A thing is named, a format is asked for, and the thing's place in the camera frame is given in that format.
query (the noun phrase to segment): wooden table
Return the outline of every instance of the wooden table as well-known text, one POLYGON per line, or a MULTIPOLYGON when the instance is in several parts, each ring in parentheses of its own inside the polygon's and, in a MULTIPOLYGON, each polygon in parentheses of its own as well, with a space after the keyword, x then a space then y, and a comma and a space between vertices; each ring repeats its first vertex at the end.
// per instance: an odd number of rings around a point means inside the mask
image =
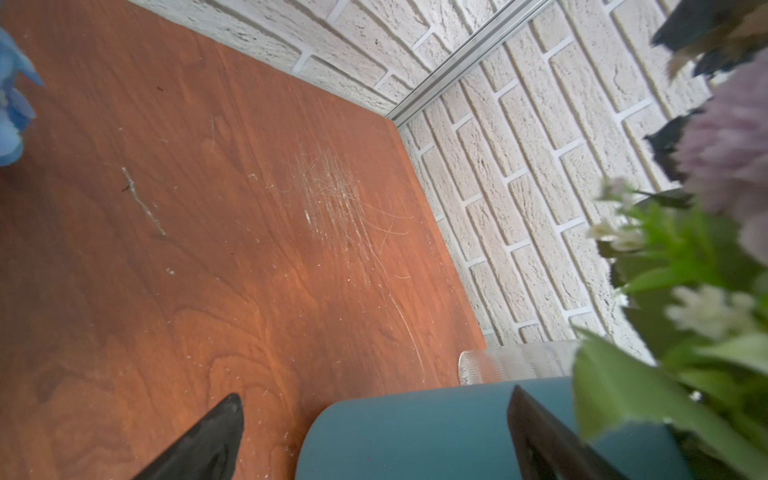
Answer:
POLYGON ((485 346, 394 125, 122 0, 14 0, 46 88, 0 170, 0 478, 122 480, 229 392, 236 478, 485 346))

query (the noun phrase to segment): white brick wall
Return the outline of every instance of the white brick wall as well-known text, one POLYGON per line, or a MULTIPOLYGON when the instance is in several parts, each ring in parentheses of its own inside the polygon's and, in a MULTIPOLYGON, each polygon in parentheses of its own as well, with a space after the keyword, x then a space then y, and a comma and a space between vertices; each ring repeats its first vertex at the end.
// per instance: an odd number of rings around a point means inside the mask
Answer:
POLYGON ((489 345, 574 324, 645 355, 585 234, 604 175, 670 187, 643 137, 710 95, 649 46, 670 3, 559 0, 400 129, 489 345))
POLYGON ((389 113, 503 3, 131 1, 380 114, 389 113))

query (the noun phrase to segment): clear plastic container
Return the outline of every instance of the clear plastic container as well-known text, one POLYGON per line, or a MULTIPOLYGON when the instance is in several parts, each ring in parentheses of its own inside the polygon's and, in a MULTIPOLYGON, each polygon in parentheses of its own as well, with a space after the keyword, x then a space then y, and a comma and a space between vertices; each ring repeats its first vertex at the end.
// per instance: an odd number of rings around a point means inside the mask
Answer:
POLYGON ((462 385, 570 376, 580 340, 468 350, 458 358, 462 385))

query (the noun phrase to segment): blue flower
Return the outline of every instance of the blue flower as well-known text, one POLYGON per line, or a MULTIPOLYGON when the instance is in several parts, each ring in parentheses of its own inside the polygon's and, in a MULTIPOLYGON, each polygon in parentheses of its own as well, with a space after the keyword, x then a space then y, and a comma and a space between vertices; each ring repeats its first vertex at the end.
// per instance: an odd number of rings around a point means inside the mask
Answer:
POLYGON ((12 164, 22 155, 22 131, 35 118, 27 99, 13 88, 19 72, 43 85, 29 58, 18 49, 11 35, 0 28, 0 166, 12 164))

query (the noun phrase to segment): pink flower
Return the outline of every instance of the pink flower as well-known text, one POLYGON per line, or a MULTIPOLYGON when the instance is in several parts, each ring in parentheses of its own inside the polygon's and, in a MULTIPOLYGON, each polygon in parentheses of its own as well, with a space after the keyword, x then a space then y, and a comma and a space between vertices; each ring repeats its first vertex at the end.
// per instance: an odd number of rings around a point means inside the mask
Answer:
POLYGON ((768 49, 715 90, 674 156, 685 190, 741 222, 742 247, 768 265, 768 49))

